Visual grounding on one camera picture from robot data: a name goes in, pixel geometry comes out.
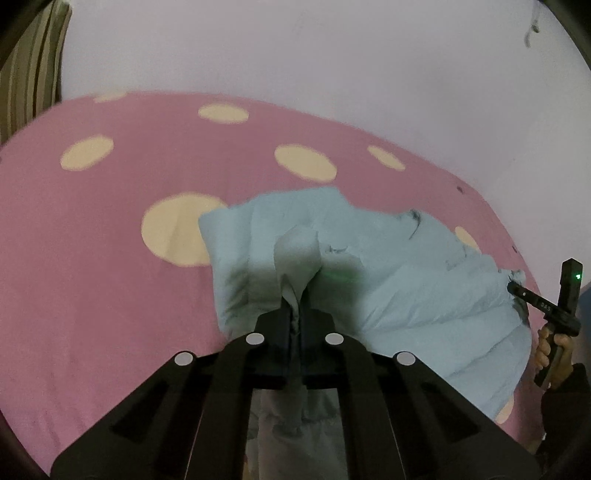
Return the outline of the person's right hand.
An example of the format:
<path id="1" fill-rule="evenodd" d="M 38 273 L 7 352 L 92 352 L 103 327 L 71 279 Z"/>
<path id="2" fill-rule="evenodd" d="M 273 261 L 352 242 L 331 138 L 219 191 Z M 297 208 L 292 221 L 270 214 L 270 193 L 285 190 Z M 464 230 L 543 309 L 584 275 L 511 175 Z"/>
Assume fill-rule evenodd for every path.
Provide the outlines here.
<path id="1" fill-rule="evenodd" d="M 535 368 L 537 373 L 544 368 L 553 368 L 549 376 L 552 389 L 561 386 L 573 373 L 573 352 L 574 342 L 570 336 L 553 333 L 549 324 L 539 330 L 534 355 Z"/>

